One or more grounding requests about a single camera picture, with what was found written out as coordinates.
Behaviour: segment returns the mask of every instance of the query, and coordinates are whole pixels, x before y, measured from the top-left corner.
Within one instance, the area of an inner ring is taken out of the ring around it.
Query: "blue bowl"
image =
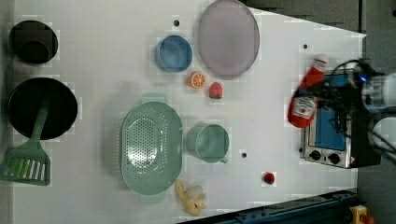
[[[169,35],[157,45],[155,60],[158,66],[168,72],[182,72],[191,64],[191,46],[185,38]]]

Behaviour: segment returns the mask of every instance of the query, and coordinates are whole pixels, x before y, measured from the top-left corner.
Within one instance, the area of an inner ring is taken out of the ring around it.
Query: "strawberry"
[[[222,98],[222,87],[218,82],[215,82],[210,86],[209,97],[213,99]]]

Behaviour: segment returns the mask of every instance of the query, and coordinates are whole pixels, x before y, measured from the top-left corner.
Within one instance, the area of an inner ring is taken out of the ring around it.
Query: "black pot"
[[[49,98],[49,113],[41,140],[61,136],[76,120],[78,103],[68,87],[52,78],[29,79],[15,88],[8,101],[9,121],[26,137],[32,135],[38,109],[43,104],[44,97]]]
[[[58,51],[56,34],[40,21],[22,21],[9,33],[14,53],[26,63],[46,63]]]

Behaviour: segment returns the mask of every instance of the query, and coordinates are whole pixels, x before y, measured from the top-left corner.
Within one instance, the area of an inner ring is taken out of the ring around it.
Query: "red ketchup bottle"
[[[306,88],[310,87],[324,79],[324,70],[328,64],[326,55],[318,55],[312,67],[306,73],[303,81],[291,98],[288,120],[297,128],[306,128],[314,118],[318,105],[318,99],[312,94],[306,92]]]

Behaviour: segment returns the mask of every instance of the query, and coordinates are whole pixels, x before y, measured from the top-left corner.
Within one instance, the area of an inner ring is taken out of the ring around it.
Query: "mug handle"
[[[227,163],[228,160],[227,160],[227,158],[224,157],[224,158],[221,159],[220,161],[221,161],[222,163]]]

